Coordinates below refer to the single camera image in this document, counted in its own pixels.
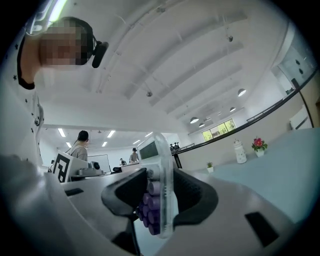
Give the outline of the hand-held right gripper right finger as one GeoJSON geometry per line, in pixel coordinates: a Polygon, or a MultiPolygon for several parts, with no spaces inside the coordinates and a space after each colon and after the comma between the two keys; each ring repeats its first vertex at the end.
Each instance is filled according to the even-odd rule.
{"type": "Polygon", "coordinates": [[[178,214],[162,256],[273,256],[297,226],[249,187],[175,169],[178,214]]]}

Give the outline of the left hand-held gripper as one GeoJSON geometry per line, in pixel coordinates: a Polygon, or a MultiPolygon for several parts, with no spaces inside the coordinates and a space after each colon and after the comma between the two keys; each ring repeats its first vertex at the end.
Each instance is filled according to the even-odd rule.
{"type": "Polygon", "coordinates": [[[104,174],[98,162],[88,162],[58,151],[52,173],[60,183],[78,181],[104,174]]]}

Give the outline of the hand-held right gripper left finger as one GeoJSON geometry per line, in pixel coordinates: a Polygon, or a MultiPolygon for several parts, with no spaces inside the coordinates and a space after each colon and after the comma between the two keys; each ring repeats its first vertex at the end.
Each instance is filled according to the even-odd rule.
{"type": "Polygon", "coordinates": [[[45,253],[52,256],[139,256],[134,210],[147,173],[141,170],[60,184],[45,174],[53,218],[46,228],[45,253]]]}

